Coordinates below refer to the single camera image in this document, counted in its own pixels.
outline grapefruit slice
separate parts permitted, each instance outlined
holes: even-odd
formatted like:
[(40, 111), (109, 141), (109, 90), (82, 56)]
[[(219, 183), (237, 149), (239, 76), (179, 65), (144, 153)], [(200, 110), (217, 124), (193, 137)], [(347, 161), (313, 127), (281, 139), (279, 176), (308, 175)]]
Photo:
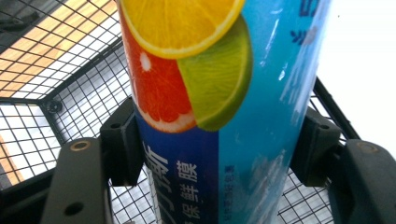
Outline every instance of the grapefruit slice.
[(215, 45), (177, 64), (198, 127), (223, 127), (242, 104), (251, 79), (252, 49), (242, 16)]
[(231, 28), (245, 0), (120, 0), (134, 39), (148, 52), (167, 59), (209, 48)]
[(126, 28), (122, 13), (120, 22), (134, 100), (143, 119), (165, 133), (180, 133), (194, 127), (194, 115), (177, 61), (146, 52)]

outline white wall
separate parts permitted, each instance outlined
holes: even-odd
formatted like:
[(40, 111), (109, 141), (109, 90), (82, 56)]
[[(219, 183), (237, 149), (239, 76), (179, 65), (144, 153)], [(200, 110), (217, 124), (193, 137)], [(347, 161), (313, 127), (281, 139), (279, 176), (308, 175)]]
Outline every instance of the white wall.
[(396, 158), (396, 1), (333, 0), (318, 76), (361, 139)]

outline blue cylindrical package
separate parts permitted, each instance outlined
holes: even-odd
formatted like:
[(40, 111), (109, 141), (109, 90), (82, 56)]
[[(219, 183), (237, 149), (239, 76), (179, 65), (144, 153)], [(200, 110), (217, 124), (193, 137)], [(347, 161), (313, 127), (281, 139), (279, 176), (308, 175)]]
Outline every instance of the blue cylindrical package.
[(163, 223), (273, 223), (330, 0), (119, 0)]

